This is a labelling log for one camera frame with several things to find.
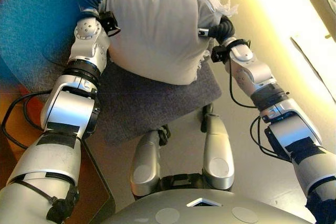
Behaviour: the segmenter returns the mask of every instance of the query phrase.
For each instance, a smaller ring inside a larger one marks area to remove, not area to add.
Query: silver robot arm
[[[110,44],[97,10],[84,10],[68,66],[41,112],[44,133],[24,152],[0,191],[1,224],[61,224],[78,200],[80,144],[95,131],[99,78]]]
[[[220,36],[223,30],[229,34],[226,39]],[[279,86],[269,67],[256,58],[246,41],[230,37],[234,29],[226,17],[220,27],[199,29],[198,33],[215,37],[222,44],[214,50],[212,60],[223,61],[226,71],[252,99],[263,121],[270,123],[265,130],[266,136],[275,153],[293,164],[307,197],[306,207],[317,223],[334,224],[336,155],[322,147],[317,128],[295,100],[288,98],[288,93]]]

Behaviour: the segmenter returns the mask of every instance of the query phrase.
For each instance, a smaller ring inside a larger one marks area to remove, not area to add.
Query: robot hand
[[[269,67],[258,61],[248,43],[232,37],[234,28],[223,17],[217,27],[199,29],[201,36],[214,37],[220,43],[212,54],[214,62],[222,61],[225,69],[248,95],[260,117],[270,123],[266,136],[280,159],[290,161],[307,197],[307,208],[317,223],[336,221],[336,155],[322,145],[314,124],[297,103],[288,98],[272,76]]]
[[[98,3],[92,5],[84,6],[68,66],[41,112],[44,133],[22,155],[0,191],[0,223],[61,224],[78,200],[80,144],[95,131],[99,78],[110,44],[97,20]]]

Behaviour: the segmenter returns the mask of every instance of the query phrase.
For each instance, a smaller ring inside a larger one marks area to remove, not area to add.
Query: white pillow
[[[121,32],[111,37],[112,60],[140,76],[170,84],[190,84],[209,39],[197,28],[218,25],[236,8],[219,0],[106,0]]]

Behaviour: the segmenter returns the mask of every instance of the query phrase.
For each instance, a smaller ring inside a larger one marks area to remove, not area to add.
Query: wire
[[[38,130],[40,130],[40,131],[43,131],[43,129],[41,128],[41,126],[35,124],[35,123],[30,119],[30,117],[29,117],[29,115],[28,115],[28,112],[27,112],[27,106],[28,106],[28,103],[30,102],[30,100],[31,100],[32,98],[33,98],[33,97],[29,97],[29,98],[25,101],[25,103],[24,103],[24,105],[23,105],[23,115],[25,116],[25,119],[27,120],[27,122],[28,122],[32,127],[36,128],[36,129],[38,129]]]
[[[45,58],[47,61],[49,61],[49,62],[52,63],[52,64],[55,64],[55,65],[57,65],[57,66],[59,66],[59,67],[62,67],[62,68],[66,68],[66,67],[67,67],[66,65],[62,65],[62,64],[60,64],[60,63],[57,63],[57,62],[54,62],[54,61],[50,60],[50,59],[47,58],[44,54],[42,54],[42,56],[43,56],[43,58]]]
[[[257,107],[255,106],[247,106],[247,105],[243,105],[240,102],[236,101],[236,99],[233,96],[233,91],[232,91],[232,67],[231,67],[231,59],[229,58],[229,69],[230,69],[230,77],[229,77],[229,81],[230,81],[230,96],[231,99],[238,104],[239,106],[245,107],[245,108],[250,108],[250,109],[256,109]]]
[[[252,129],[253,129],[253,126],[256,123],[256,121],[258,121],[258,141],[255,140],[255,138],[253,137],[253,133],[252,133]],[[280,159],[280,160],[287,161],[287,162],[291,163],[291,161],[289,159],[282,158],[282,157],[278,156],[274,151],[271,151],[271,150],[262,146],[261,141],[260,141],[260,121],[261,121],[261,117],[257,116],[253,120],[253,122],[250,126],[250,136],[251,136],[252,140],[259,146],[260,150],[264,154],[266,154],[267,156],[274,157],[274,158],[277,158],[277,159]]]
[[[12,141],[14,144],[16,144],[17,146],[21,147],[22,149],[27,149],[28,146],[20,143],[18,140],[16,140],[15,138],[13,138],[6,130],[6,123],[7,123],[7,120],[13,110],[13,108],[15,107],[15,105],[17,103],[19,103],[20,101],[22,101],[23,99],[26,99],[26,98],[29,98],[29,97],[34,97],[36,95],[40,95],[40,94],[49,94],[51,93],[51,89],[50,90],[47,90],[47,91],[41,91],[41,92],[34,92],[34,93],[30,93],[30,94],[26,94],[18,99],[16,99],[14,102],[11,103],[11,105],[9,106],[5,116],[4,116],[4,119],[1,123],[1,130],[2,132],[5,134],[5,136],[10,140]]]

